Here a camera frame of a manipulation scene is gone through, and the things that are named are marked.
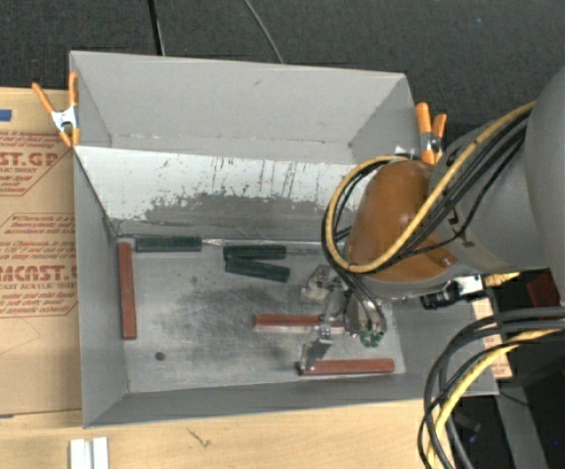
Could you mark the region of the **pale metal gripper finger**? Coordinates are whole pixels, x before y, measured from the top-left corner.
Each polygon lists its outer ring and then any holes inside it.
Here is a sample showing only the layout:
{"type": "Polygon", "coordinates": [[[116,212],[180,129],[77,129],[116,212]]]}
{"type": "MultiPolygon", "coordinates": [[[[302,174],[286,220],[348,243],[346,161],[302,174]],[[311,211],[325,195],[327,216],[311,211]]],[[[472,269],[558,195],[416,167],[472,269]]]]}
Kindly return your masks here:
{"type": "Polygon", "coordinates": [[[318,361],[322,360],[336,339],[345,333],[343,326],[316,326],[311,329],[302,345],[299,359],[299,373],[308,374],[315,369],[318,361]]]}
{"type": "Polygon", "coordinates": [[[301,298],[309,302],[324,302],[330,293],[330,266],[319,265],[301,287],[301,298]]]}

